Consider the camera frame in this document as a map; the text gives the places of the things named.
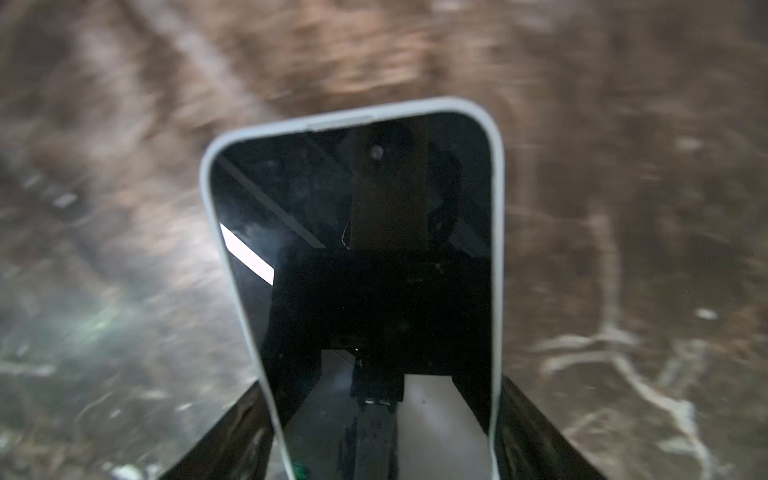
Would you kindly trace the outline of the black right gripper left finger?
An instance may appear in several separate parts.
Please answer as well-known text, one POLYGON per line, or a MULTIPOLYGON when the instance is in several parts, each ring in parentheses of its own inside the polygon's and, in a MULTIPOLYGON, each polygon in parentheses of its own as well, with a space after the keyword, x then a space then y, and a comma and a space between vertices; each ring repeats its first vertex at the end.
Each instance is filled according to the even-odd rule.
POLYGON ((162 480, 264 479, 274 430, 267 399, 254 383, 162 480))

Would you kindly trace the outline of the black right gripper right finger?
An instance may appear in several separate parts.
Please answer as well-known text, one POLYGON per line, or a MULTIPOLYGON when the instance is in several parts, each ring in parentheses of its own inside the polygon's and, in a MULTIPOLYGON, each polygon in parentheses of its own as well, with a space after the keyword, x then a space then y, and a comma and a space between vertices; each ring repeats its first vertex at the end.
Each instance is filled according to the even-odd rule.
POLYGON ((495 454, 502 479, 605 479, 508 377, 501 383, 495 454))

